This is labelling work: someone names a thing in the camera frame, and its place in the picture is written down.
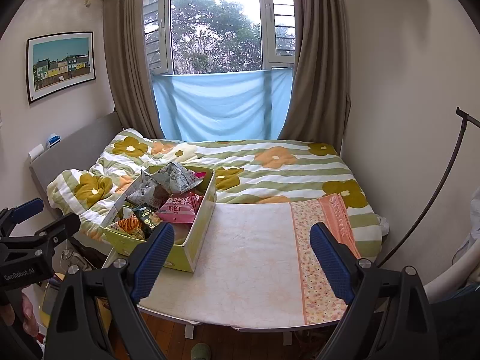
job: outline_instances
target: box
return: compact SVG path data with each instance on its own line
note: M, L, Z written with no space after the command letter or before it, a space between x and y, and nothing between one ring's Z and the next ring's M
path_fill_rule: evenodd
M173 248L167 257L164 266L178 269L180 271L193 272L195 270L198 256L200 255L200 249L202 248L203 240L205 239L205 234L215 208L215 202L217 201L217 190L215 188L214 170L199 166L184 165L184 167L194 171L195 173L206 172L203 181L196 187L198 191L204 193L205 195L186 240L182 245L173 245ZM150 174L153 174L159 171L161 168L163 168L163 166L151 166L150 168L147 168L146 171ZM126 256L129 256L138 244L145 241L110 231L106 229L106 227L112 224L115 216L117 216L117 212L122 209L126 197L136 191L141 182L142 177L139 176L118 198L100 225L105 232L106 238L112 244L114 249L118 253Z

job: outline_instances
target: white wall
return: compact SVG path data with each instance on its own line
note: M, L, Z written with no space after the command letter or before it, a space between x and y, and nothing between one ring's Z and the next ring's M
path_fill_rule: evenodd
M25 76L28 38L59 32L93 31L97 79L28 105ZM0 209L38 197L27 153L51 133L66 137L113 111L103 48L102 1L26 0L0 40ZM30 235L53 217L47 209L18 225L14 235ZM33 289L26 290L37 311Z
M460 106L480 119L480 35L457 0L346 0L352 108L342 155L391 227L383 255L433 194L455 146ZM386 267L443 272L470 229L480 130L421 225Z

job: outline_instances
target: green shoe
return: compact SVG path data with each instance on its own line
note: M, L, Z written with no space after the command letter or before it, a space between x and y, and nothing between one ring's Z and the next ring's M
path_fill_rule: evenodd
M197 344L190 352L191 360L210 360L211 359L210 347L207 344Z

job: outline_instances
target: hand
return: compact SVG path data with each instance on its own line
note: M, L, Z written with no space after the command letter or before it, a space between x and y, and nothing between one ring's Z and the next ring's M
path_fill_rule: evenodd
M38 324L33 314L33 305L30 299L22 292L23 330L32 337L38 335ZM0 316L7 326L12 326L15 321L15 312L10 304L0 306Z

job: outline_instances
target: picture frame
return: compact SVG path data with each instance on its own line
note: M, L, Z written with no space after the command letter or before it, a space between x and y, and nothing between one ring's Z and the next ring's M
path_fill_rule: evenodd
M93 31L62 32L27 40L28 104L95 79Z

